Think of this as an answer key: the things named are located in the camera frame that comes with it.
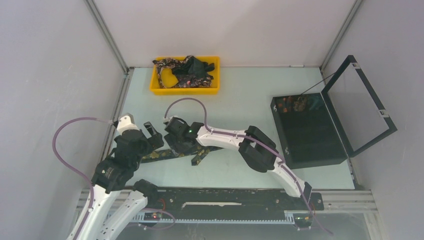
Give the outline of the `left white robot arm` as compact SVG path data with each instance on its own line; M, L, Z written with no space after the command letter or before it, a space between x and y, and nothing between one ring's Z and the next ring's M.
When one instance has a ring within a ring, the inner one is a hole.
M82 214L71 233L70 240L115 240L132 218L144 208L156 206L158 187L141 179L137 181L124 203L110 216L115 200L139 168L142 157L164 146L162 135L148 121L146 137L128 116L114 123L119 135L116 147L100 162L91 179L93 193L89 194Z

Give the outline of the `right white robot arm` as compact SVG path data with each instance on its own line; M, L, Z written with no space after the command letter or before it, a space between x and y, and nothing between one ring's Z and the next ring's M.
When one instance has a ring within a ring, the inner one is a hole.
M310 204L311 185L287 166L275 143L259 128L251 125L245 130L227 130L202 122L188 124L177 116L167 117L163 123L164 139L175 153L186 153L196 147L236 151L252 170L273 176L295 208L304 209Z

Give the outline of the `navy gold floral tie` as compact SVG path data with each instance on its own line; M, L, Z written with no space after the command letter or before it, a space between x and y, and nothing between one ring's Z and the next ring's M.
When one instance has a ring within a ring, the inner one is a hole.
M198 166L200 162L210 152L215 152L222 149L223 148L216 147L216 146L197 146L194 148L194 150L188 151L186 153L176 153L172 149L155 150L149 155L142 157L140 163L147 164L147 163L154 163L158 161L172 160L172 159L192 156L191 165Z

